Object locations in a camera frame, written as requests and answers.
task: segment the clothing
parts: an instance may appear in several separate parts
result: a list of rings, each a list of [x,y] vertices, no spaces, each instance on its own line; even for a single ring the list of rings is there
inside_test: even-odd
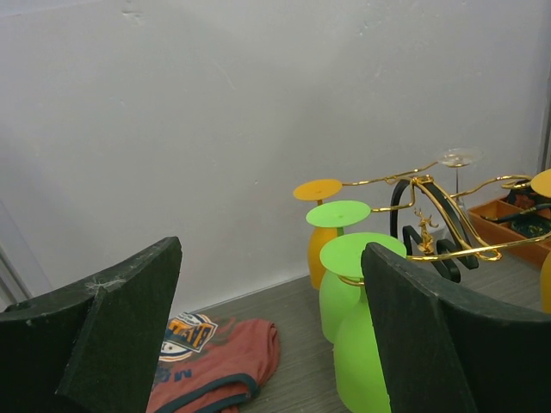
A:
[[[238,412],[279,364],[273,323],[182,313],[169,321],[147,413]]]

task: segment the green plastic cup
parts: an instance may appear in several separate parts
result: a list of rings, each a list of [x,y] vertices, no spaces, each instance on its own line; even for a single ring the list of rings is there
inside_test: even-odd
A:
[[[316,206],[306,215],[315,227],[308,244],[308,267],[314,288],[319,289],[325,275],[319,254],[326,243],[344,234],[344,227],[357,224],[371,213],[369,205],[359,200],[335,200]]]
[[[396,238],[373,232],[349,234],[331,241],[332,247],[328,247],[329,252],[326,253],[331,255],[334,260],[327,257],[328,263],[332,264],[331,270],[335,274],[355,281],[362,281],[362,252],[368,243],[379,243],[399,256],[406,256],[405,245]],[[387,387],[365,288],[349,286],[338,277],[332,278],[337,278],[340,284],[355,289],[357,294],[356,301],[350,303],[350,297],[335,296],[335,292],[340,291],[338,289],[324,292],[331,295],[333,300],[346,301],[346,303],[340,304],[341,309],[345,305],[350,307],[338,323],[334,339],[333,358],[338,396],[353,413],[390,413]]]
[[[337,274],[329,270],[325,271],[319,286],[319,315],[321,330],[328,342],[335,342],[338,327],[359,299],[359,288],[344,284],[338,279]]]

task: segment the gray floor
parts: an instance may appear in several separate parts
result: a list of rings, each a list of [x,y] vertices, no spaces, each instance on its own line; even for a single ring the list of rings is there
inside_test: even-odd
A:
[[[462,284],[508,303],[540,309],[539,271],[505,256],[462,271]],[[348,410],[335,391],[331,344],[320,330],[318,294],[307,278],[204,310],[208,315],[271,320],[280,332],[281,364],[258,399],[243,412],[339,413]]]

